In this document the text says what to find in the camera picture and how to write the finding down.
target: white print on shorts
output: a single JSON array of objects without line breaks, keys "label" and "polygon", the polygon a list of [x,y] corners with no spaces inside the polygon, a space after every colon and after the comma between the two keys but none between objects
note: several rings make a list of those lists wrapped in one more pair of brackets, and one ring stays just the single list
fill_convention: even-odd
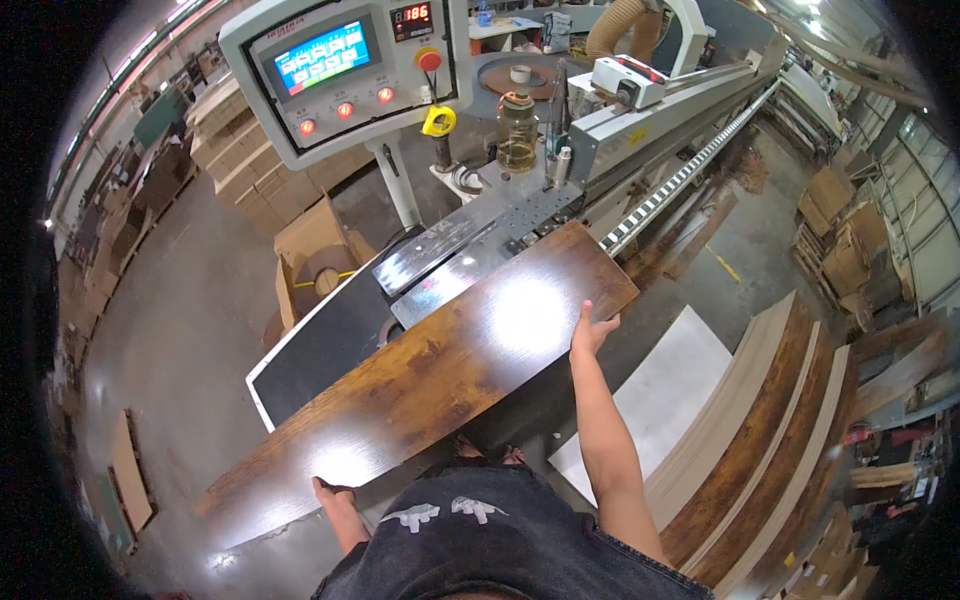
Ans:
[{"label": "white print on shorts", "polygon": [[510,516],[493,506],[493,504],[487,504],[486,502],[461,495],[453,498],[453,502],[450,503],[450,512],[474,515],[477,517],[477,522],[481,525],[485,525],[487,523],[487,515],[492,515],[493,513]]},{"label": "white print on shorts", "polygon": [[397,511],[396,513],[390,513],[389,515],[384,516],[380,519],[380,522],[390,520],[392,518],[400,519],[400,525],[410,528],[410,533],[416,534],[420,531],[420,524],[426,523],[430,520],[430,517],[437,516],[440,514],[440,507],[434,506],[432,504],[418,504],[416,506],[411,506],[405,511]]}]

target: white board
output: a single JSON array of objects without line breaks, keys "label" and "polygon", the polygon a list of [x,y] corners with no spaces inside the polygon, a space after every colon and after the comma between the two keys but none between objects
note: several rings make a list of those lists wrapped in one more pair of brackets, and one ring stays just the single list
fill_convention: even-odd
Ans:
[{"label": "white board", "polygon": [[[707,403],[732,356],[687,306],[654,349],[613,394],[634,439],[644,479],[660,465]],[[549,458],[570,484],[596,506],[574,434]]]}]

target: emergency stop button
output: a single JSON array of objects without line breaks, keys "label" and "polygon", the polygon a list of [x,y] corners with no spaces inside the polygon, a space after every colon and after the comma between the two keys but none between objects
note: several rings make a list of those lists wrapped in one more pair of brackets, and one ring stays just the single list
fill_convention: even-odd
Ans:
[{"label": "emergency stop button", "polygon": [[417,66],[424,71],[436,71],[443,61],[436,48],[423,48],[417,52]]}]

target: edge banding machine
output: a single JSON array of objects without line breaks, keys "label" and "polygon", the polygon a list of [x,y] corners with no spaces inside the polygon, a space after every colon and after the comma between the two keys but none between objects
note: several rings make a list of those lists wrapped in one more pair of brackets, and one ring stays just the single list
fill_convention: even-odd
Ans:
[{"label": "edge banding machine", "polygon": [[[247,376],[268,430],[382,347],[395,324],[413,326],[553,228],[578,219],[616,255],[697,179],[780,85],[787,40],[734,0],[667,4],[683,27],[669,75],[621,55],[567,82],[571,104],[601,100],[562,132],[565,175],[556,177],[543,138],[529,173],[506,177],[496,161],[479,168],[483,191],[472,202],[382,252],[270,350]],[[702,11],[752,28],[750,47],[728,53],[742,58],[695,70]],[[399,130],[470,105],[467,16],[452,0],[262,0],[224,26],[220,45],[288,167],[365,143],[410,228],[420,214]],[[719,25],[713,43],[725,43]],[[696,156],[660,189],[633,196],[635,183],[689,147]]]}]

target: red digital numbers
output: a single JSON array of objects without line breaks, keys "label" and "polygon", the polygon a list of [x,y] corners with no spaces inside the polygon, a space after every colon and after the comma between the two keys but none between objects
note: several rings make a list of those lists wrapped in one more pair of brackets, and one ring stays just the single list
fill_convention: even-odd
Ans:
[{"label": "red digital numbers", "polygon": [[429,17],[430,17],[430,9],[429,9],[429,5],[426,5],[426,4],[421,4],[418,7],[407,9],[403,13],[404,21],[415,21],[417,19],[423,19],[424,21],[426,21],[426,20],[429,20]]}]

